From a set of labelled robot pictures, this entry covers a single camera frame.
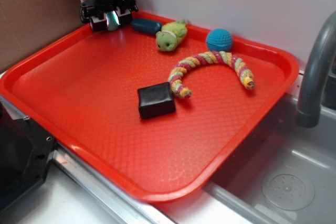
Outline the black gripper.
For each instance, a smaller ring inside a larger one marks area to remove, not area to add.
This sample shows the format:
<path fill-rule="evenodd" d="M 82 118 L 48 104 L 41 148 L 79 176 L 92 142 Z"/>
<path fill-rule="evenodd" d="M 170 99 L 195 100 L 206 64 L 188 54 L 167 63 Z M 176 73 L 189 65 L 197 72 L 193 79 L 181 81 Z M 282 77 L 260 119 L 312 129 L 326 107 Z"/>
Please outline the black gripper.
<path fill-rule="evenodd" d="M 132 12 L 138 12 L 135 0 L 85 0 L 80 4 L 80 20 L 90 22 L 92 31 L 104 31 L 108 28 L 106 13 L 117 10 L 120 26 L 132 22 Z"/>

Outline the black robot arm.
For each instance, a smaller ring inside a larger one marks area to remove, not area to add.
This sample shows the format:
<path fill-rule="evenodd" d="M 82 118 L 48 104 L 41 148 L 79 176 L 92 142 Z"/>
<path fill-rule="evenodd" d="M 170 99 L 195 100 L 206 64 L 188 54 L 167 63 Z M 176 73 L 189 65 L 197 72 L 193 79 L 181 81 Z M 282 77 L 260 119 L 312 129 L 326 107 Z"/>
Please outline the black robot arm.
<path fill-rule="evenodd" d="M 114 31 L 131 23 L 138 12 L 135 0 L 85 0 L 80 4 L 80 20 L 92 31 Z"/>

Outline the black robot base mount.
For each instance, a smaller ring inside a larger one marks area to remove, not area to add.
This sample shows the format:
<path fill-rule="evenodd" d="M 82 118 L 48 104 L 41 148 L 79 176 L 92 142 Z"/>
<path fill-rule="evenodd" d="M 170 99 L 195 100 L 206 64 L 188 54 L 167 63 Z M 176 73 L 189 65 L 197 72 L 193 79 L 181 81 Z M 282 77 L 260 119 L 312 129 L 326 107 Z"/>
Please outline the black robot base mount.
<path fill-rule="evenodd" d="M 1 213 L 41 186 L 55 138 L 32 119 L 13 119 L 1 105 Z"/>

